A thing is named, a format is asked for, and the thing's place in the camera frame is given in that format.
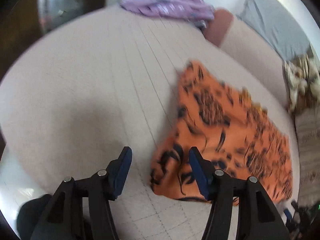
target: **orange garment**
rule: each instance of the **orange garment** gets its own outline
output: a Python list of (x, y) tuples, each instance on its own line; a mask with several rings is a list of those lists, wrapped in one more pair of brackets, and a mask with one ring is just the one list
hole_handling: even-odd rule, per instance
[(155, 194), (205, 201), (188, 163), (192, 146), (232, 177), (257, 177), (272, 201), (291, 197), (288, 138), (246, 90), (218, 82), (196, 61), (179, 81), (177, 123), (154, 154), (150, 182)]

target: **orange fabric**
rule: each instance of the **orange fabric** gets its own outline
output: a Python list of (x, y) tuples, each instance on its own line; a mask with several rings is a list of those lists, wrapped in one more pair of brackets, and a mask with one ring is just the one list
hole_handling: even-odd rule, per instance
[(200, 62), (191, 62), (179, 81), (176, 126), (154, 154), (151, 187), (173, 199), (205, 201), (195, 182), (188, 152), (197, 146), (204, 159), (230, 176), (259, 179), (274, 202), (292, 194), (288, 138), (260, 104), (218, 82)]

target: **purple cloth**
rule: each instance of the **purple cloth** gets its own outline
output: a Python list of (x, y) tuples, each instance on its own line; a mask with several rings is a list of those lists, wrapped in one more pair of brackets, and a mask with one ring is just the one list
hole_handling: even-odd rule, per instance
[(127, 11), (149, 17), (173, 17), (191, 21), (213, 20), (214, 8), (203, 0), (121, 0)]

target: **silver screw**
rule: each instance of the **silver screw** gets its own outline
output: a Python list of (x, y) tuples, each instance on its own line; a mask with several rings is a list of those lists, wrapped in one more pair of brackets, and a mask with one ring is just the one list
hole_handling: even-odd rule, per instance
[(257, 178), (254, 177), (254, 176), (251, 176), (251, 177), (249, 178), (249, 180), (250, 180), (251, 182), (253, 182), (253, 183), (256, 183), (256, 182), (258, 181)]
[(63, 181), (64, 181), (64, 182), (69, 182), (71, 179), (72, 179), (72, 177), (68, 176), (68, 177), (65, 177), (65, 178), (63, 179)]
[(98, 171), (98, 175), (99, 176), (104, 176), (104, 175), (106, 175), (107, 174), (107, 171), (106, 170), (100, 170), (100, 171)]
[(217, 176), (222, 176), (224, 172), (222, 170), (216, 170), (214, 174), (216, 174)]

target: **gray fabric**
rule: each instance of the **gray fabric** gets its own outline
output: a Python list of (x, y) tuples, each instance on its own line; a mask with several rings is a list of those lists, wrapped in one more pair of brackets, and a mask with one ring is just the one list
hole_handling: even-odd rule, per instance
[(259, 33), (283, 60), (305, 54), (310, 42), (277, 0), (246, 0), (239, 18)]

